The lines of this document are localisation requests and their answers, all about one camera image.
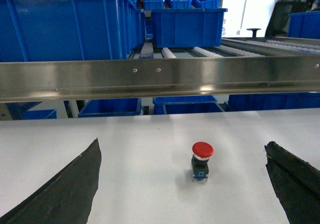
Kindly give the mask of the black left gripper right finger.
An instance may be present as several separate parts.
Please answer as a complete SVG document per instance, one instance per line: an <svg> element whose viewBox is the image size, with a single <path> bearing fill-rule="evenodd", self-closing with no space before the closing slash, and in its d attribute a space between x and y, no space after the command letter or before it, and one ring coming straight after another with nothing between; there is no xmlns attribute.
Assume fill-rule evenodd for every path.
<svg viewBox="0 0 320 224"><path fill-rule="evenodd" d="M320 171L271 141L264 146L266 169L291 224L320 222Z"/></svg>

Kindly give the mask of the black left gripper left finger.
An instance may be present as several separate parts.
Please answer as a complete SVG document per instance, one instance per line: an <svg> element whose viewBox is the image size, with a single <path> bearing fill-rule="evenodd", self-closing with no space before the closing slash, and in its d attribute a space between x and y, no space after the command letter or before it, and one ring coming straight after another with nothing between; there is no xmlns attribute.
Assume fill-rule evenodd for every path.
<svg viewBox="0 0 320 224"><path fill-rule="evenodd" d="M27 199L0 218L2 224L85 224L99 188L102 153L88 148Z"/></svg>

